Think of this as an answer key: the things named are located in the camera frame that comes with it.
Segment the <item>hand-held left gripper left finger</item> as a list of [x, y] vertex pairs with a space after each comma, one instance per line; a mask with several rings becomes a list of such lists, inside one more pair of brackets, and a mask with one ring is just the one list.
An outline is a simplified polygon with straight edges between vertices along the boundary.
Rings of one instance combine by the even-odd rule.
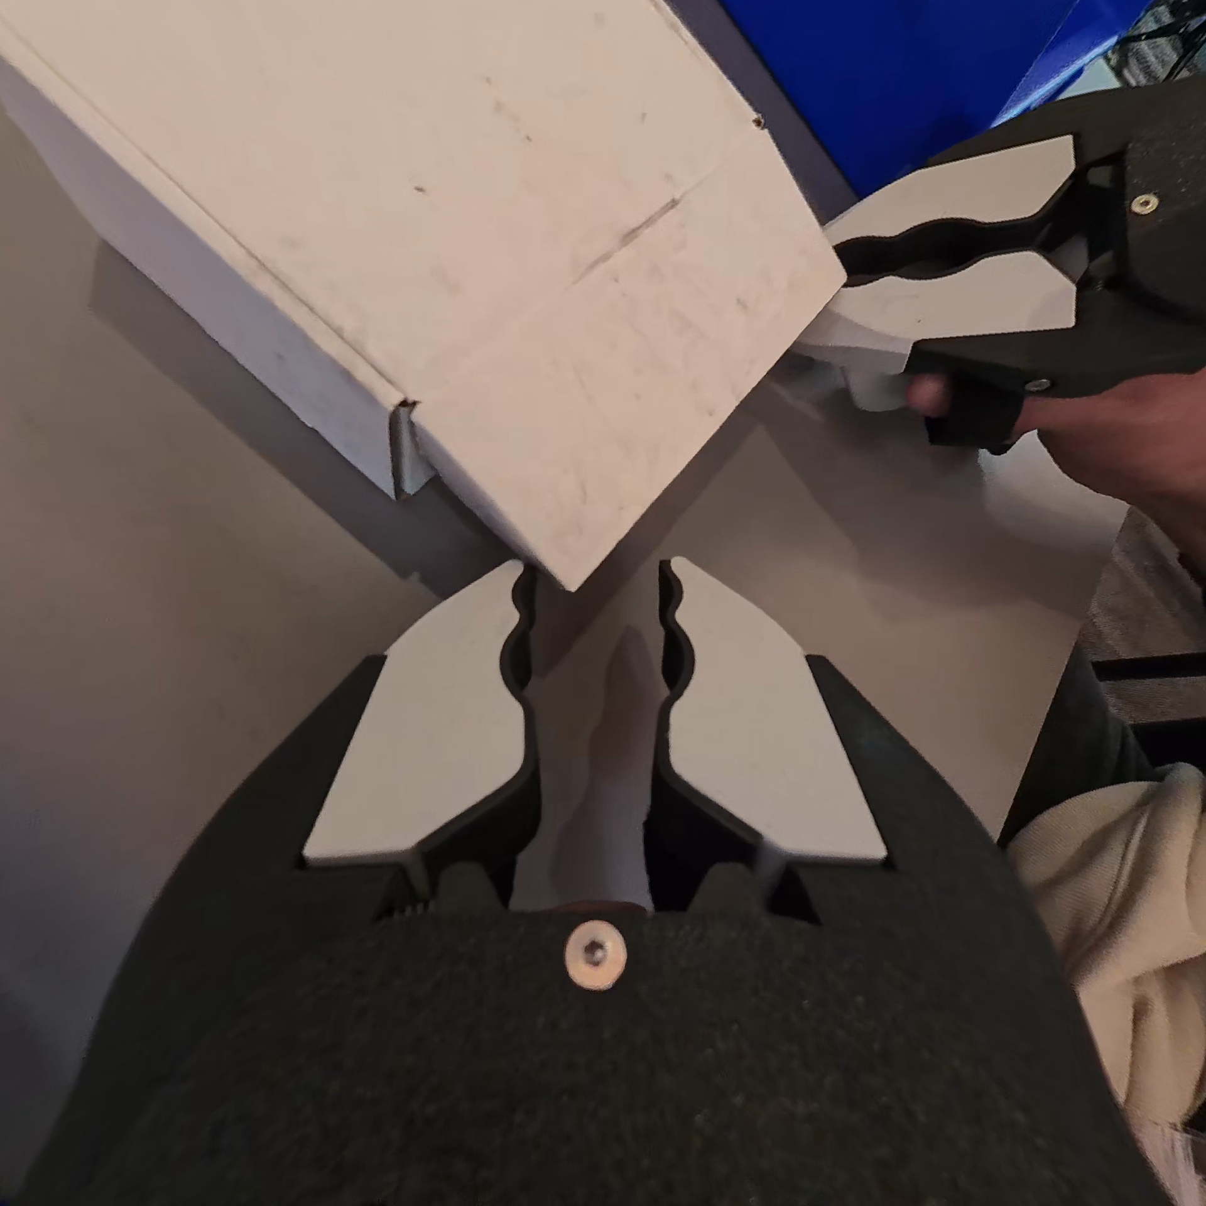
[[534, 568], [506, 563], [422, 614], [383, 653], [303, 845], [309, 869], [402, 869], [413, 896], [474, 863], [500, 896], [541, 798], [532, 676]]

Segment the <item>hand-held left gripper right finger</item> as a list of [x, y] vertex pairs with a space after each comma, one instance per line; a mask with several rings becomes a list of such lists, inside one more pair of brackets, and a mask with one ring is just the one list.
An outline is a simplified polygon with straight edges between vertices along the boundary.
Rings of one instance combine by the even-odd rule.
[[719, 865], [767, 902], [791, 867], [871, 869], [886, 846], [799, 644], [684, 557], [658, 564], [649, 893], [688, 906]]

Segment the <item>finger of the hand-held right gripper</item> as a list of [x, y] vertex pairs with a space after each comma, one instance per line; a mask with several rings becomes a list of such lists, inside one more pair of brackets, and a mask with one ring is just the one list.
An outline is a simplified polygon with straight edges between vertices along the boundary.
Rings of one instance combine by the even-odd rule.
[[986, 256], [938, 279], [886, 277], [843, 288], [834, 295], [832, 314], [905, 344], [1068, 329], [1077, 316], [1077, 288], [1027, 249]]
[[1010, 223], [1038, 214], [1075, 171], [1070, 134], [918, 169], [825, 225], [832, 247], [936, 221]]

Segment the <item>white cardboard box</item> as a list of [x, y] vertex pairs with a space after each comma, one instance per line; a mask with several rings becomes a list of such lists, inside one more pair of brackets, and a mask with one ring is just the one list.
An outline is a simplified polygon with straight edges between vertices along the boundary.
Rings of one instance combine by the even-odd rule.
[[1, 104], [361, 475], [569, 592], [845, 282], [662, 2], [3, 2]]

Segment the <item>person's right hand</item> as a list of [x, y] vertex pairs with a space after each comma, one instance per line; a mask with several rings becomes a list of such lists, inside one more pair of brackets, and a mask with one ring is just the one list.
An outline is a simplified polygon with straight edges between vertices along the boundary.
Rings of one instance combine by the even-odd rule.
[[1005, 438], [1036, 434], [1070, 481], [1137, 509], [1203, 564], [1203, 371], [1125, 381], [1099, 396], [1033, 396]]

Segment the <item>blue storage bin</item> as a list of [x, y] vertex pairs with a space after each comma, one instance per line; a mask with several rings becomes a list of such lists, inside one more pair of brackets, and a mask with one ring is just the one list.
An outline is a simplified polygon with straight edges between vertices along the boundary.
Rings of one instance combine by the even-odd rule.
[[855, 195], [1055, 99], [1148, 2], [723, 2]]

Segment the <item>dark cloth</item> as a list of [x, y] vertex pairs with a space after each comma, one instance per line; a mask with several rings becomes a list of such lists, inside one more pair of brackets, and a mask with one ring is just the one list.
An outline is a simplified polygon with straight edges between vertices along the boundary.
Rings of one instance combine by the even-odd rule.
[[1088, 657], [1073, 646], [1034, 741], [997, 846], [1062, 802], [1120, 783], [1157, 781], [1131, 728], [1112, 715]]

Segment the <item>person's cream garment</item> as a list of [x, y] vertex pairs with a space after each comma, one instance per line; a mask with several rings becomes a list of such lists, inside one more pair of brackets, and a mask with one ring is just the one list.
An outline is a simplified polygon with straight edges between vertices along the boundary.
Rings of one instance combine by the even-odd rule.
[[1203, 1104], [1203, 774], [1185, 763], [1064, 800], [1007, 846], [1124, 1114]]

